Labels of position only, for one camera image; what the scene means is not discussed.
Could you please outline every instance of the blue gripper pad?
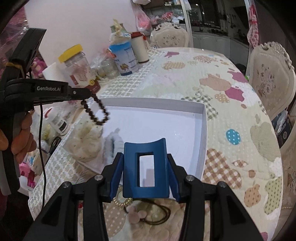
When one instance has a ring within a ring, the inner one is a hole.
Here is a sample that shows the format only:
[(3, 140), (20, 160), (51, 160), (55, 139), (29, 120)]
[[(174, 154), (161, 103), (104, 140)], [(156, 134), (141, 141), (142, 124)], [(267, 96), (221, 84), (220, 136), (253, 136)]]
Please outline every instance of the blue gripper pad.
[(123, 154), (118, 152), (113, 163), (115, 163), (115, 161), (117, 161), (117, 166), (115, 168), (111, 183), (110, 183), (110, 199), (112, 200), (116, 194), (117, 194), (117, 190), (118, 190), (118, 186), (119, 186), (119, 182), (121, 179), (121, 174), (123, 171)]
[[(154, 187), (140, 187), (140, 156), (154, 155)], [(165, 138), (150, 143), (124, 144), (123, 197), (168, 198), (168, 157)]]
[(179, 202), (180, 201), (179, 183), (173, 171), (173, 167), (169, 161), (168, 161), (168, 179), (169, 179), (169, 185), (172, 191), (172, 195), (176, 199), (176, 202)]

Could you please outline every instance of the human hand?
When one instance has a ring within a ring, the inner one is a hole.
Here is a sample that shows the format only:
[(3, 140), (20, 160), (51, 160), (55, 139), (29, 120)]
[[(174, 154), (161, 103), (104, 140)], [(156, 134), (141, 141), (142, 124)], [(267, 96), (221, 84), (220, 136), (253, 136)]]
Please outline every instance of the human hand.
[[(31, 131), (32, 115), (27, 113), (21, 123), (21, 131), (11, 143), (11, 152), (16, 156), (16, 161), (21, 164), (27, 152), (34, 151), (37, 147)], [(8, 140), (0, 129), (0, 150), (4, 151), (8, 148)]]

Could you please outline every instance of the paper towel roll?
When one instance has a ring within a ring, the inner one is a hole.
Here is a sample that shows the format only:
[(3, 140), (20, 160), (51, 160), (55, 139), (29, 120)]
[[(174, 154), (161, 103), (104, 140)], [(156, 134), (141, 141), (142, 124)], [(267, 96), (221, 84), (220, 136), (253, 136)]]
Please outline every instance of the paper towel roll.
[(68, 82), (63, 73), (58, 68), (57, 63), (51, 64), (45, 70), (43, 70), (42, 73), (47, 80)]

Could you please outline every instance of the pink cloth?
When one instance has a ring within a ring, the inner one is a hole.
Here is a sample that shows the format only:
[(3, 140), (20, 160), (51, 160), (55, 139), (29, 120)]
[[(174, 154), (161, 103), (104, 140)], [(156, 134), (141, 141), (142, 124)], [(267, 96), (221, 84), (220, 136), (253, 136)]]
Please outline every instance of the pink cloth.
[(259, 44), (259, 30), (258, 30), (258, 21), (256, 16), (256, 10), (254, 4), (250, 7), (250, 29), (247, 34), (249, 43), (255, 48)]

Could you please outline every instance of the white ornate chair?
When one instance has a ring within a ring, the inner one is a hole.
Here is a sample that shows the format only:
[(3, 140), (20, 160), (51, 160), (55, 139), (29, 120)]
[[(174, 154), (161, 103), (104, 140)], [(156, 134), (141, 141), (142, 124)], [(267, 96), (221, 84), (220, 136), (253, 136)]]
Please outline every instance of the white ornate chair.
[(250, 85), (273, 120), (293, 100), (296, 77), (286, 50), (276, 42), (255, 47), (250, 60)]
[(187, 47), (189, 36), (185, 29), (164, 22), (151, 32), (150, 41), (155, 43), (158, 48)]

